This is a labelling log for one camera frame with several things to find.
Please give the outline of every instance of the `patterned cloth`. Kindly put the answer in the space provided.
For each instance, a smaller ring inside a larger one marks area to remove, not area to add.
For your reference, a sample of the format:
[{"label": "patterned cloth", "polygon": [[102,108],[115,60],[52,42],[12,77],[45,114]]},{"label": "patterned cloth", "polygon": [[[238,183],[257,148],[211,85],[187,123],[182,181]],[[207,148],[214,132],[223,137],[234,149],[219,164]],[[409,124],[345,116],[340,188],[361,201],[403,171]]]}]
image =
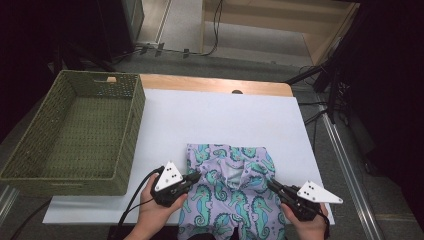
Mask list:
[{"label": "patterned cloth", "polygon": [[280,200],[267,188],[275,169],[265,148],[189,144],[187,169],[202,177],[181,209],[178,239],[230,239],[235,227],[242,240],[284,239]]}]

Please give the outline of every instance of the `green wicker basket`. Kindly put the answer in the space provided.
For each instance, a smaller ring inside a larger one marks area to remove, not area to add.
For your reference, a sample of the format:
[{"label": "green wicker basket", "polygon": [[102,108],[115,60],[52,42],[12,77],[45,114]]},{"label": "green wicker basket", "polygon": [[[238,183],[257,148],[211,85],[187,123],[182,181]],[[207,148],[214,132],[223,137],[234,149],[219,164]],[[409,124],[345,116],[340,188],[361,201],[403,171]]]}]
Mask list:
[{"label": "green wicker basket", "polygon": [[0,180],[33,196],[124,195],[145,99],[138,74],[62,71]]}]

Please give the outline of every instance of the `human hand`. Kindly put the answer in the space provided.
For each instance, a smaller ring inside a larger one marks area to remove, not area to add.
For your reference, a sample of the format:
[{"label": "human hand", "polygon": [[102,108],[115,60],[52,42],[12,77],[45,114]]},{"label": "human hand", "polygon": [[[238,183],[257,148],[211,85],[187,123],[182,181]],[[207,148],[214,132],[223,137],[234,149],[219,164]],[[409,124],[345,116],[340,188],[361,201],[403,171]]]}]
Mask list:
[{"label": "human hand", "polygon": [[[301,240],[322,240],[324,239],[325,229],[327,227],[324,218],[316,215],[314,220],[301,222],[294,215],[293,211],[284,203],[281,204],[284,215],[296,228],[297,234]],[[321,203],[321,210],[325,216],[328,216],[327,208]]]},{"label": "human hand", "polygon": [[[153,199],[152,195],[150,194],[150,190],[152,189],[153,182],[158,176],[159,175],[152,175],[149,178],[146,187],[141,192],[140,203],[144,203]],[[153,235],[162,229],[171,214],[183,206],[183,203],[186,199],[187,194],[181,195],[169,208],[158,205],[154,200],[141,205],[137,224],[125,239],[150,239]]]}]

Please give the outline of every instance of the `white tabletop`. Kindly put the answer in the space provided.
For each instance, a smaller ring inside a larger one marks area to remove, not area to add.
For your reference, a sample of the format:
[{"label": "white tabletop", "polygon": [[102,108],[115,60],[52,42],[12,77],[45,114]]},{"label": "white tabletop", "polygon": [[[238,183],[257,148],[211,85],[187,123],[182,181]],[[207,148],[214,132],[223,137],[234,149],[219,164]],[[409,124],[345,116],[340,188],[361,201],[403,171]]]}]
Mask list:
[{"label": "white tabletop", "polygon": [[[145,89],[146,104],[125,196],[55,196],[43,223],[116,224],[141,180],[172,160],[186,172],[188,143],[265,147],[276,179],[322,185],[309,138],[293,97]],[[135,223],[138,211],[125,222]],[[178,223],[179,211],[168,224]],[[331,211],[329,218],[334,223]]]}]

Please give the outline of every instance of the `person's left hand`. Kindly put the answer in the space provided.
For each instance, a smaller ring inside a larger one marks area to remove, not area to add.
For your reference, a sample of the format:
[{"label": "person's left hand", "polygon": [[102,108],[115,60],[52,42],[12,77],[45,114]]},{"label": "person's left hand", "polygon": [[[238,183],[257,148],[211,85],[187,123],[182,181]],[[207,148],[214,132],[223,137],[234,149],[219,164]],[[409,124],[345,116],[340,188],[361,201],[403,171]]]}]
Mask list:
[{"label": "person's left hand", "polygon": [[[140,203],[153,199],[150,194],[150,190],[152,189],[153,182],[158,176],[159,175],[152,175],[150,177],[146,187],[141,192]],[[141,205],[137,224],[130,235],[128,235],[125,239],[150,239],[162,229],[171,214],[183,206],[186,199],[187,194],[181,195],[169,208],[156,204],[155,200]]]}]

